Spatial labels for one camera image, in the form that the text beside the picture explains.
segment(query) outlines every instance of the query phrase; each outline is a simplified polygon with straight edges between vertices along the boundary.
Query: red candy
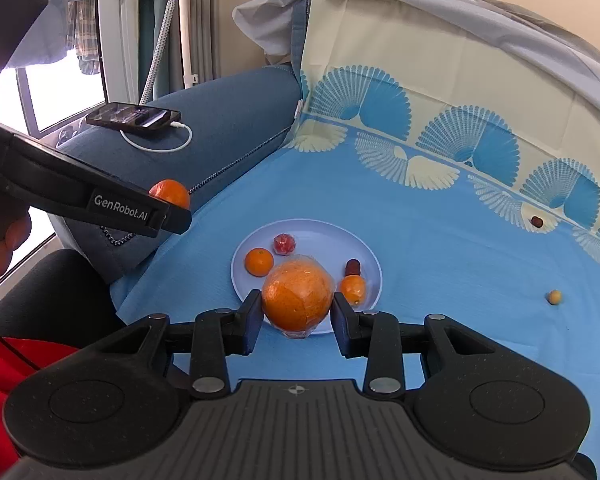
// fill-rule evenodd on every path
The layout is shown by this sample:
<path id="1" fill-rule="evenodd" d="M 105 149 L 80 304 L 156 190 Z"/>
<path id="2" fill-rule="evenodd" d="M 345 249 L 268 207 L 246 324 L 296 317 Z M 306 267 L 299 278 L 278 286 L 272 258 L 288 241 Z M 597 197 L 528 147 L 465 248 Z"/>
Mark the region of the red candy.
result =
<path id="1" fill-rule="evenodd" d="M 273 238 L 273 250 L 281 256 L 289 256 L 296 250 L 296 241 L 292 235 L 281 234 Z"/>

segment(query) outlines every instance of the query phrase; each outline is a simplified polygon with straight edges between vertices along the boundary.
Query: black cable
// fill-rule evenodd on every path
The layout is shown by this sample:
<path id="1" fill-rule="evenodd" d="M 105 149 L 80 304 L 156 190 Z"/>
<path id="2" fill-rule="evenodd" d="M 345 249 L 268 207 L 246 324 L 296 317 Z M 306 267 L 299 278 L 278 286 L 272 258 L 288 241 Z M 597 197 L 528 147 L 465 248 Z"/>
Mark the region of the black cable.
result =
<path id="1" fill-rule="evenodd" d="M 21 361 L 23 361 L 29 367 L 33 368 L 35 371 L 40 370 L 40 367 L 37 364 L 35 364 L 34 362 L 32 362 L 29 359 L 27 359 L 26 357 L 24 357 L 24 355 L 22 355 L 18 350 L 16 350 L 11 344 L 9 344 L 7 341 L 5 341 L 5 339 L 1 335 L 0 335 L 0 343 L 2 343 L 7 348 L 7 350 L 9 350 L 11 353 L 13 353 L 16 357 L 18 357 Z"/>

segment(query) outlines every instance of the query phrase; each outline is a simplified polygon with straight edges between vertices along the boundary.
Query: plate rim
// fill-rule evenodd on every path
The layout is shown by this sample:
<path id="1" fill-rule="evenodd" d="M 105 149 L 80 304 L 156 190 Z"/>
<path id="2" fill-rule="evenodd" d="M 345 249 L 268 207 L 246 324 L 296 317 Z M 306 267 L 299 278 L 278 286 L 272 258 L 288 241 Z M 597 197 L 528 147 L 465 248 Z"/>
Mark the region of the plate rim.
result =
<path id="1" fill-rule="evenodd" d="M 240 250 L 240 248 L 242 247 L 242 244 L 245 242 L 245 240 L 247 240 L 248 238 L 250 238 L 251 236 L 253 236 L 254 234 L 256 234 L 258 231 L 267 228 L 269 226 L 275 225 L 275 224 L 279 224 L 281 222 L 289 222 L 289 221 L 305 221 L 305 222 L 316 222 L 316 223 L 320 223 L 320 224 L 326 224 L 330 227 L 335 227 L 336 229 L 340 229 L 341 231 L 346 232 L 348 235 L 353 236 L 356 240 L 358 240 L 365 248 L 367 251 L 369 251 L 369 253 L 371 254 L 371 256 L 373 256 L 376 265 L 378 266 L 378 271 L 380 273 L 380 285 L 378 287 L 378 295 L 376 296 L 376 300 L 373 302 L 373 304 L 368 308 L 365 309 L 365 312 L 368 312 L 369 310 L 373 310 L 376 307 L 376 304 L 378 304 L 378 300 L 380 299 L 380 295 L 382 294 L 382 285 L 384 282 L 384 277 L 382 276 L 382 267 L 380 266 L 380 262 L 378 261 L 378 257 L 376 256 L 376 254 L 371 250 L 371 247 L 369 247 L 364 240 L 362 240 L 359 236 L 353 234 L 351 231 L 349 231 L 348 229 L 345 229 L 344 227 L 340 227 L 339 225 L 333 224 L 331 222 L 325 222 L 324 220 L 317 220 L 315 218 L 284 218 L 282 220 L 275 220 L 273 222 L 269 222 L 268 224 L 264 224 L 261 225 L 260 227 L 258 227 L 257 229 L 254 229 L 253 231 L 251 231 L 248 235 L 246 235 L 241 241 L 240 243 L 238 243 L 238 245 L 235 248 L 234 251 L 234 256 L 232 256 L 231 258 L 231 263 L 230 263 L 230 270 L 231 270 L 231 284 L 234 286 L 234 292 L 236 293 L 236 295 L 238 296 L 238 299 L 240 301 L 244 301 L 244 298 L 240 297 L 240 294 L 238 293 L 238 287 L 235 285 L 235 277 L 234 277 L 234 262 L 235 262 L 235 257 L 238 254 L 238 250 Z"/>

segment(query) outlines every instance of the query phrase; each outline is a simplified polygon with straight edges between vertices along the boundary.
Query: person's leg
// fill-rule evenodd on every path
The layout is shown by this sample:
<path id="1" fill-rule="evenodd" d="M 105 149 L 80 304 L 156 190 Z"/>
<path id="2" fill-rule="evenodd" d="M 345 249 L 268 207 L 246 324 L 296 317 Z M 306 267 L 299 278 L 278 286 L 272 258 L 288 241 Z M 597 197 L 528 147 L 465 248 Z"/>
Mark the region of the person's leg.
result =
<path id="1" fill-rule="evenodd" d="M 43 258 L 0 301 L 0 335 L 83 348 L 119 330 L 109 287 L 80 253 Z"/>

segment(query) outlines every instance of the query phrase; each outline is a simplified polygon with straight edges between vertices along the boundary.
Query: plate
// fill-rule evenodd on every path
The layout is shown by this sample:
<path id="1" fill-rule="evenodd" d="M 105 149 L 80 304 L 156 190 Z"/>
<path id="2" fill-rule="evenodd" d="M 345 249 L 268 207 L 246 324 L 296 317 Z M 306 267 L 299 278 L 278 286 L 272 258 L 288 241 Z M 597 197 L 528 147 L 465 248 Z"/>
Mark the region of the plate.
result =
<path id="1" fill-rule="evenodd" d="M 373 251 L 360 238 L 337 225 L 295 218 L 279 220 L 256 229 L 247 236 L 235 250 L 231 260 L 231 281 L 238 298 L 244 301 L 254 288 L 262 289 L 265 278 L 251 276 L 244 268 L 244 257 L 256 247 L 263 247 L 273 254 L 274 264 L 283 262 L 288 256 L 279 256 L 273 251 L 273 238 L 280 233 L 288 233 L 296 240 L 294 254 L 314 257 L 331 275 L 336 284 L 344 277 L 344 267 L 352 258 L 360 262 L 362 277 L 366 281 L 366 300 L 356 307 L 357 311 L 371 310 L 376 306 L 382 291 L 382 270 Z M 314 334 L 333 332 L 330 316 L 325 317 Z"/>

